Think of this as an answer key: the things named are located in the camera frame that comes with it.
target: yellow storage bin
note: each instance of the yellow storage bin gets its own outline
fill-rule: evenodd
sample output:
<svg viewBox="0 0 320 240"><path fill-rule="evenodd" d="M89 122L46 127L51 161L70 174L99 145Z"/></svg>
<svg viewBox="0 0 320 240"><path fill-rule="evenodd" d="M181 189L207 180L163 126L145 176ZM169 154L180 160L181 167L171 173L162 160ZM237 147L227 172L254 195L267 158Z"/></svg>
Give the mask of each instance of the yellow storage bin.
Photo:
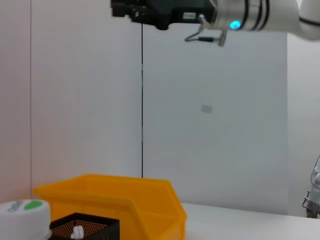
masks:
<svg viewBox="0 0 320 240"><path fill-rule="evenodd" d="M84 175L36 187L51 220L73 213L120 220L121 240L184 240L187 220L167 180Z"/></svg>

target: black mesh basket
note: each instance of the black mesh basket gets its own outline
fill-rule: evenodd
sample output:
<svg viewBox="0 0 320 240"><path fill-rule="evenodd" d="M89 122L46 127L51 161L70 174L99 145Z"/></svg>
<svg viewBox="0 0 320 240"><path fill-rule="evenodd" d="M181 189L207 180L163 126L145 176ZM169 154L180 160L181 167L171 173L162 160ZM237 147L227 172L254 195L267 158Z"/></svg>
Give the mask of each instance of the black mesh basket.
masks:
<svg viewBox="0 0 320 240"><path fill-rule="evenodd" d="M83 227L83 240L120 240L119 220L81 213L53 221L49 240L70 240L75 226Z"/></svg>

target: table surface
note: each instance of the table surface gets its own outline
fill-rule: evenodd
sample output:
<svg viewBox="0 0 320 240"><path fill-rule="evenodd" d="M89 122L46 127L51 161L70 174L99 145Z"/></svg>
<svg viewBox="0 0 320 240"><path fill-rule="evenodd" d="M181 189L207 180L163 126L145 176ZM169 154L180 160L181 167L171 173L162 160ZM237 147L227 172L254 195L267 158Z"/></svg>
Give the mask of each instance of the table surface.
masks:
<svg viewBox="0 0 320 240"><path fill-rule="evenodd" d="M320 221L305 217L183 204L185 240L303 240L319 238Z"/></svg>

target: blue led light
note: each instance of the blue led light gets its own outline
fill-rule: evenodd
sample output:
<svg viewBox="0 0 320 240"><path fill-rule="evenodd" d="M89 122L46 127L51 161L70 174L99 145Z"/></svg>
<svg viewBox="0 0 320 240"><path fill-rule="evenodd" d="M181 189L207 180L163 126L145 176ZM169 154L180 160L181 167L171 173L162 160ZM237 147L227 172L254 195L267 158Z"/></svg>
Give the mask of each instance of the blue led light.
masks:
<svg viewBox="0 0 320 240"><path fill-rule="evenodd" d="M237 30L241 27L241 23L239 21L233 21L230 23L230 28L233 30Z"/></svg>

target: white bottle cap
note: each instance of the white bottle cap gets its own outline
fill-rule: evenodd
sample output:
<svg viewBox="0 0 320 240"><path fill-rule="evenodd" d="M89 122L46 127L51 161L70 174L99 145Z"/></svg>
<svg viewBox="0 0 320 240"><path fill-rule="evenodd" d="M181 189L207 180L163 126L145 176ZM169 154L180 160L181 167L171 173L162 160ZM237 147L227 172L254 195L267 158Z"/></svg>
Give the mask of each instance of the white bottle cap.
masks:
<svg viewBox="0 0 320 240"><path fill-rule="evenodd" d="M42 200L19 200L0 205L0 240L47 240L50 206Z"/></svg>

